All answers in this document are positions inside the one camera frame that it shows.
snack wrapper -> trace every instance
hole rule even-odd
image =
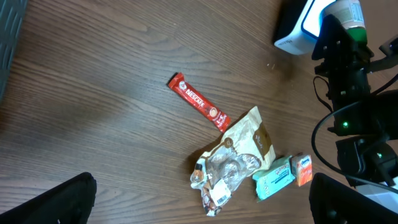
[[[301,187],[312,180],[312,160],[310,155],[298,155],[292,158],[292,173],[296,184]]]
[[[200,156],[191,187],[201,190],[206,214],[215,216],[244,178],[269,169],[274,159],[274,147],[255,106],[224,133],[216,147]]]
[[[173,77],[169,82],[169,87],[203,114],[209,121],[213,122],[219,131],[222,133],[225,132],[231,122],[231,118],[220,111],[220,109],[215,107],[210,101],[202,96],[202,94],[189,85],[189,83],[185,81],[184,75],[181,72]]]
[[[290,158],[291,156],[280,158],[272,163],[269,170],[260,170],[253,174],[253,180],[257,183],[257,196],[260,200],[270,197],[295,179],[290,170]]]

teal package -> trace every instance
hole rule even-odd
[[[260,200],[273,195],[295,179],[290,170],[290,158],[291,156],[280,158],[272,163],[269,170],[253,174],[253,180],[257,182],[257,196]]]

white device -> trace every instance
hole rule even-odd
[[[393,181],[396,185],[392,188],[398,189],[398,177],[393,178]],[[398,194],[369,184],[356,186],[355,188],[363,196],[379,203],[395,213],[398,213]]]
[[[312,52],[322,24],[322,10],[336,0],[295,0],[283,11],[274,45],[294,55]]]

nescafe logo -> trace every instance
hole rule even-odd
[[[181,90],[186,90],[187,89],[187,84],[185,84],[184,81],[180,81],[178,86],[180,87]]]
[[[301,166],[306,167],[310,164],[310,158],[304,159],[301,161]]]

plastic packaging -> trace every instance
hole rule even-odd
[[[191,187],[201,190],[206,214],[215,216],[243,179],[268,169],[274,159],[274,147],[255,106],[224,133],[215,148],[200,156]]]
[[[270,197],[295,179],[290,170],[290,158],[291,156],[280,158],[272,163],[269,170],[260,170],[253,174],[260,200]]]

